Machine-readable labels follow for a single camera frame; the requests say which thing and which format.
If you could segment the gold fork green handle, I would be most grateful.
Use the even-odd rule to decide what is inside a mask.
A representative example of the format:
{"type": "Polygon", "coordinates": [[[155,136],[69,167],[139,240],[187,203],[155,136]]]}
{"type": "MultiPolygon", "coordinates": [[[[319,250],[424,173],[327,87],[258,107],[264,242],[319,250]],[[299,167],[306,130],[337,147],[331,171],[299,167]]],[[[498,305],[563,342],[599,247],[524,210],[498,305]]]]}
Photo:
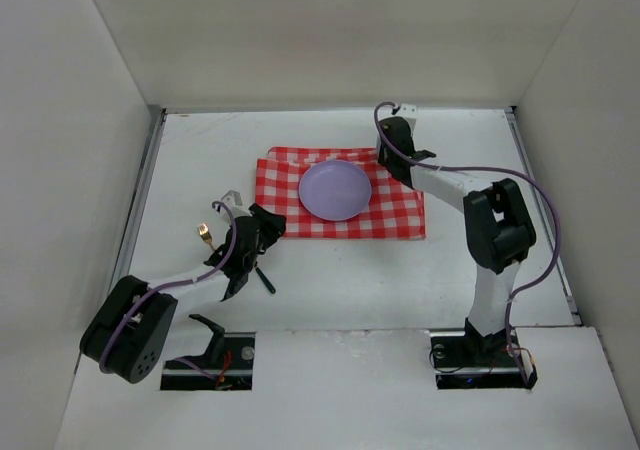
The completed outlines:
{"type": "Polygon", "coordinates": [[[213,244],[213,238],[209,231],[208,226],[205,223],[198,224],[197,231],[201,240],[209,247],[211,251],[214,251],[215,246],[213,244]]]}

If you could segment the gold knife green handle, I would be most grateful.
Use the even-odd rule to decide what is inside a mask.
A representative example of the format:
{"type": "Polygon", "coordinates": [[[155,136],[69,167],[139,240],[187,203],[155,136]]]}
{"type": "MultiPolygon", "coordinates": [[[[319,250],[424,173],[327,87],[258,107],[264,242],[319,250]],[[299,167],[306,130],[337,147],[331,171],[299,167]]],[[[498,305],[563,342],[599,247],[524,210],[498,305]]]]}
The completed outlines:
{"type": "Polygon", "coordinates": [[[275,295],[276,292],[277,292],[275,286],[273,285],[273,283],[269,280],[269,278],[266,276],[266,274],[261,270],[261,268],[259,266],[255,267],[255,272],[256,272],[257,276],[259,277],[259,279],[261,280],[261,282],[263,283],[263,285],[265,286],[265,288],[267,289],[267,291],[270,294],[275,295]]]}

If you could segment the red white checkered cloth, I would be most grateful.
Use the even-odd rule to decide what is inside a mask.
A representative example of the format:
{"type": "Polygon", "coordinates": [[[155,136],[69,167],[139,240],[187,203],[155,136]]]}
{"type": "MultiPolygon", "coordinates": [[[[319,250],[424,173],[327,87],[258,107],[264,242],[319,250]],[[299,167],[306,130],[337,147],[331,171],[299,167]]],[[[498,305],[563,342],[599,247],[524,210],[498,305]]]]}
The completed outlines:
{"type": "Polygon", "coordinates": [[[427,235],[424,195],[394,180],[377,163],[374,148],[273,147],[256,163],[255,202],[286,217],[287,238],[420,240],[427,235]],[[372,184],[368,207],[343,222],[312,215],[298,194],[312,165],[335,159],[355,164],[372,184]]]}

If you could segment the purple plastic plate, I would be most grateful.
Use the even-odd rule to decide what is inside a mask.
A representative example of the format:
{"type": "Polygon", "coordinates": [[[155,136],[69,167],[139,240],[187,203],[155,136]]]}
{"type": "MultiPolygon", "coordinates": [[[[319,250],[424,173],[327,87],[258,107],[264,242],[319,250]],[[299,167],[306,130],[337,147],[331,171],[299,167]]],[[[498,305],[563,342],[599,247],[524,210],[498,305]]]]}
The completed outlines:
{"type": "Polygon", "coordinates": [[[366,173],[343,160],[327,160],[312,165],[298,186],[303,207],[322,220],[346,221],[361,214],[372,197],[366,173]]]}

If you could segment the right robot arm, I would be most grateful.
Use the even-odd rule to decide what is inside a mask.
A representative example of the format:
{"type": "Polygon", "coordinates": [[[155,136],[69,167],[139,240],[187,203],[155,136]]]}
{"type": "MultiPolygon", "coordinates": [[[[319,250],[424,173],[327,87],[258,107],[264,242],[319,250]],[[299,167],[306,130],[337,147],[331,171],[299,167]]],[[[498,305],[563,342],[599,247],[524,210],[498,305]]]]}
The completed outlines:
{"type": "Polygon", "coordinates": [[[536,243],[536,233],[517,182],[490,182],[464,172],[430,169],[434,153],[415,149],[407,119],[374,120],[378,163],[403,185],[433,196],[461,212],[467,249],[476,263],[474,299],[461,345],[479,357],[507,343],[506,305],[520,264],[536,243]]]}

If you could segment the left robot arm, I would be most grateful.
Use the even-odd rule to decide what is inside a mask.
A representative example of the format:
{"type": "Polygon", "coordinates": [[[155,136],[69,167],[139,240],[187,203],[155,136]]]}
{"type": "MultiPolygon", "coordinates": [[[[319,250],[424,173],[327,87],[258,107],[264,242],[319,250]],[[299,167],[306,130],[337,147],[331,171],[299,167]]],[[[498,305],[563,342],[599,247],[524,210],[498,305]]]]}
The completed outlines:
{"type": "Polygon", "coordinates": [[[163,280],[121,277],[99,308],[79,343],[82,355],[104,374],[130,384],[142,381],[161,361],[183,360],[202,371],[222,351],[224,329],[199,314],[203,306],[235,297],[257,269],[260,256],[286,231],[285,216],[254,203],[245,208],[228,194],[212,203],[228,224],[222,244],[194,269],[163,280]],[[171,327],[186,318],[199,322],[211,336],[199,355],[181,347],[183,339],[171,327]]]}

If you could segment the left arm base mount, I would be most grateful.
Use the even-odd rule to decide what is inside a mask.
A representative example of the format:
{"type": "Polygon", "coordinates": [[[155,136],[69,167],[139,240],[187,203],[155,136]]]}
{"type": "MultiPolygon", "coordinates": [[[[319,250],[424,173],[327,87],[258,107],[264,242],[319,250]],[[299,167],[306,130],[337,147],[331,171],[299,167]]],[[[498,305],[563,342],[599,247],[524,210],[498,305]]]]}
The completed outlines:
{"type": "Polygon", "coordinates": [[[250,391],[256,334],[228,332],[200,314],[170,330],[163,349],[162,391],[250,391]]]}

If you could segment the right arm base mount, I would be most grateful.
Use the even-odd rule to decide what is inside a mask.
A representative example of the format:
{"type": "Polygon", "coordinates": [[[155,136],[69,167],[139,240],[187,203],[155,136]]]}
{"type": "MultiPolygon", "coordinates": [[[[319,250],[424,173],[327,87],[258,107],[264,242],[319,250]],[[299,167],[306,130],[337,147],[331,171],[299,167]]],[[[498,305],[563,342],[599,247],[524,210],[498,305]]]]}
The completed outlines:
{"type": "Polygon", "coordinates": [[[524,389],[537,384],[533,356],[516,332],[481,336],[470,323],[461,330],[433,331],[428,358],[439,390],[524,389]]]}

